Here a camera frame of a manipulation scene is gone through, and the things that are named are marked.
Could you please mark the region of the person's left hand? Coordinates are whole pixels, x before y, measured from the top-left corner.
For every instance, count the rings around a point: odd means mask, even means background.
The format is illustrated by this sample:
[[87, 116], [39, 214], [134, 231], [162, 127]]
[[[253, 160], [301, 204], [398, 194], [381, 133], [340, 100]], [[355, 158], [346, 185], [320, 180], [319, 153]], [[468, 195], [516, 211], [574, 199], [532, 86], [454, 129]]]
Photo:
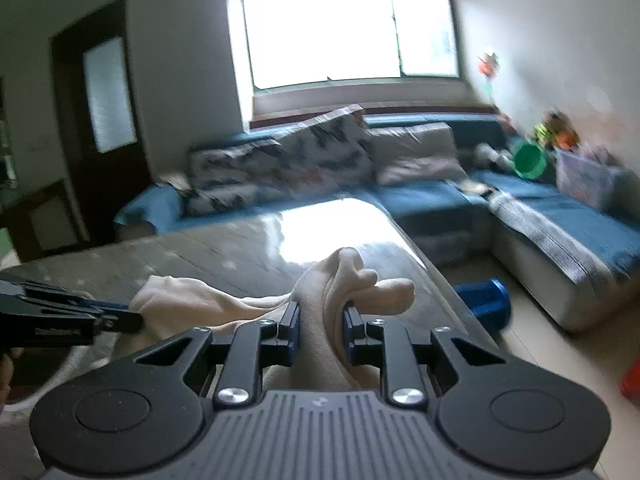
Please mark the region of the person's left hand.
[[3, 411], [6, 402], [8, 402], [13, 374], [13, 360], [10, 356], [4, 354], [0, 362], [0, 412]]

